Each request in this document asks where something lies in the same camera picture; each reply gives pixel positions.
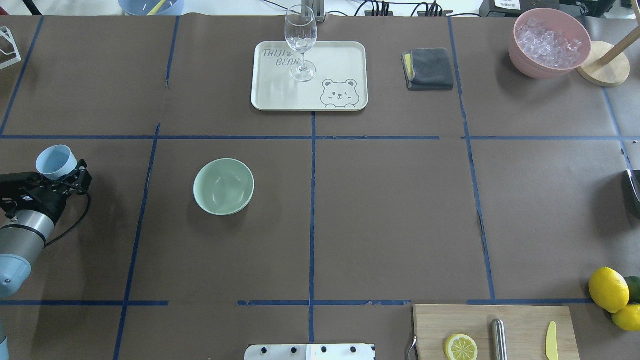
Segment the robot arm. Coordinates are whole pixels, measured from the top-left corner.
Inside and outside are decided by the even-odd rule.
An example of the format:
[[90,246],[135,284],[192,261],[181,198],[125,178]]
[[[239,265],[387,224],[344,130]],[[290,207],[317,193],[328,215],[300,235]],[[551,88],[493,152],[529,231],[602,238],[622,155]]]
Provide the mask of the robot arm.
[[[55,179],[38,172],[1,175],[1,209],[7,219],[0,230],[2,298],[16,294],[41,252],[75,230],[89,213],[93,178],[87,166],[82,159],[69,173]],[[73,195],[86,197],[82,215],[68,230],[50,239]]]

